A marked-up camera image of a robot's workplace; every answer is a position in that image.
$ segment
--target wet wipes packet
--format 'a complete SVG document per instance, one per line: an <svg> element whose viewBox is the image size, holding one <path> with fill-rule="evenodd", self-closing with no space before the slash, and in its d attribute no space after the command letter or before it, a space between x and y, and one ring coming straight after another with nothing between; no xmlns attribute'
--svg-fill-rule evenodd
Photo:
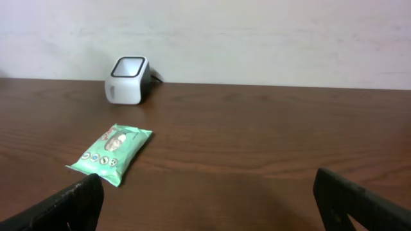
<svg viewBox="0 0 411 231"><path fill-rule="evenodd" d="M151 134L152 131L115 124L77 163L66 167L87 175L97 173L118 187L130 161Z"/></svg>

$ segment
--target wipes package opening flap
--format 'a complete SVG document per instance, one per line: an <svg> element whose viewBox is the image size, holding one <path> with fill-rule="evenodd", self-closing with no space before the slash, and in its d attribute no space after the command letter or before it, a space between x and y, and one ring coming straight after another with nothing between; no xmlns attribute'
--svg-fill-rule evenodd
<svg viewBox="0 0 411 231"><path fill-rule="evenodd" d="M121 177L152 131L113 125L72 166L84 174L97 173L118 187Z"/></svg>

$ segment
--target wooden table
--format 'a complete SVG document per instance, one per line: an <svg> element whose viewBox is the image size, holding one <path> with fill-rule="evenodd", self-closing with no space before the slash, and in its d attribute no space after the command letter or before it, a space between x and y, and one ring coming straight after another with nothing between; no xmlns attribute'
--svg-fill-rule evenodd
<svg viewBox="0 0 411 231"><path fill-rule="evenodd" d="M84 177L114 123L153 130L98 230L323 230L327 167L411 209L411 92L165 83L139 106L103 82L0 79L0 220Z"/></svg>

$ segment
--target white cube-shaped device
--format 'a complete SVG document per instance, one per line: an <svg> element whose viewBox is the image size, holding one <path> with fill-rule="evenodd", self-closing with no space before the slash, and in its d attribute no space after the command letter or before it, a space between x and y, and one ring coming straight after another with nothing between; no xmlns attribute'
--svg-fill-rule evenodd
<svg viewBox="0 0 411 231"><path fill-rule="evenodd" d="M150 91L150 66L142 56L120 58L105 81L105 95L110 103L136 105Z"/></svg>

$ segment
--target green packet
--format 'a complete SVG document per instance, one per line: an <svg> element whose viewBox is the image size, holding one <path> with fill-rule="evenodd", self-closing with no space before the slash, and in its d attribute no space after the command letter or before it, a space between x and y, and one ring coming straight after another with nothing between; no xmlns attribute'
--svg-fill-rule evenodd
<svg viewBox="0 0 411 231"><path fill-rule="evenodd" d="M66 167L87 175L97 173L118 187L130 161L151 134L152 131L115 124L78 159L77 163Z"/></svg>

